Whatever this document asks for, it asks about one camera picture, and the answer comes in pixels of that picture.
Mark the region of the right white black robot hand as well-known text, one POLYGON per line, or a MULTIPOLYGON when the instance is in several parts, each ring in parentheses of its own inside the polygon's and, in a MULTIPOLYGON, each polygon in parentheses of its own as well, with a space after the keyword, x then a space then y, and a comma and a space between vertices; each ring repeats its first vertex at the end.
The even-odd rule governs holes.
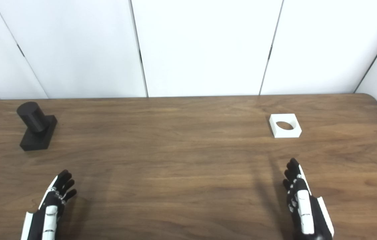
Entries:
POLYGON ((312 195, 304 171, 291 158, 284 171, 286 203, 294 225, 294 240, 332 240, 334 227, 322 197, 312 195))

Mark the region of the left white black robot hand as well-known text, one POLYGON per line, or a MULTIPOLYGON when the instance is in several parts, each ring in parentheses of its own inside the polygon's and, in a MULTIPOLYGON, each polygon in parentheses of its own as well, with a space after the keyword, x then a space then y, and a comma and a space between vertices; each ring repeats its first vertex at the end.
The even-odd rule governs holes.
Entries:
POLYGON ((68 170, 60 172, 48 186, 41 203, 34 213, 25 215, 21 240, 54 240, 58 222, 67 202, 77 194, 68 170))

